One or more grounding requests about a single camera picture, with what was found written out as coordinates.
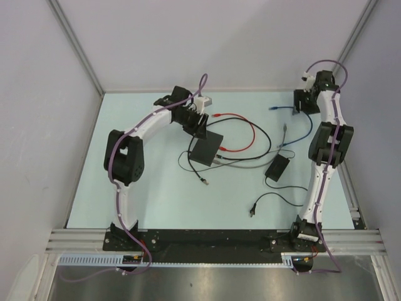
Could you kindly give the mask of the black network switch box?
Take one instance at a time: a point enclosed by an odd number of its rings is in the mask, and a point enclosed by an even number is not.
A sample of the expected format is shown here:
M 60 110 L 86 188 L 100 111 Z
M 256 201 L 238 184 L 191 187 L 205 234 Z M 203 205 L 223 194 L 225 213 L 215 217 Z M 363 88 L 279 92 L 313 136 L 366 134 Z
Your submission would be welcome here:
M 206 139 L 197 140 L 189 155 L 189 159 L 196 163 L 211 167 L 224 136 L 211 131 L 207 131 L 206 134 Z

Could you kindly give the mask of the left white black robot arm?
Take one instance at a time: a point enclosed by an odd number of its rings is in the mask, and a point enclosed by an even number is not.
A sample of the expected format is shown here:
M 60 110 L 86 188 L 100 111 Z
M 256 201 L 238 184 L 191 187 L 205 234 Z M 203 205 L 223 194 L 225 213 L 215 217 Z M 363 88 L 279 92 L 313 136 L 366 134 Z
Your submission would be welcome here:
M 116 185 L 113 225 L 121 230 L 116 242 L 124 250 L 130 251 L 138 245 L 138 234 L 131 231 L 138 218 L 130 212 L 128 203 L 130 188 L 145 169 L 145 143 L 171 123 L 181 125 L 183 131 L 192 137 L 206 139 L 209 116 L 205 108 L 211 104 L 210 97 L 193 95 L 189 90 L 176 86 L 170 95 L 156 100 L 151 113 L 132 129 L 109 133 L 103 166 L 110 182 Z

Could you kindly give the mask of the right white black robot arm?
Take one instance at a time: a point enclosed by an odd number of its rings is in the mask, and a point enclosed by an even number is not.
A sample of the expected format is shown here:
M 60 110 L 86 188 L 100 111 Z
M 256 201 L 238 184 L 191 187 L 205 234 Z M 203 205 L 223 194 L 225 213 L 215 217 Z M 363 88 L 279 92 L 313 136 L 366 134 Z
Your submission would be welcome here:
M 291 225 L 289 245 L 305 251 L 311 243 L 321 240 L 323 208 L 328 186 L 336 168 L 344 161 L 354 128 L 346 124 L 340 108 L 341 86 L 331 71 L 315 76 L 304 72 L 305 87 L 294 91 L 294 111 L 320 114 L 320 125 L 308 149 L 311 178 L 305 203 Z

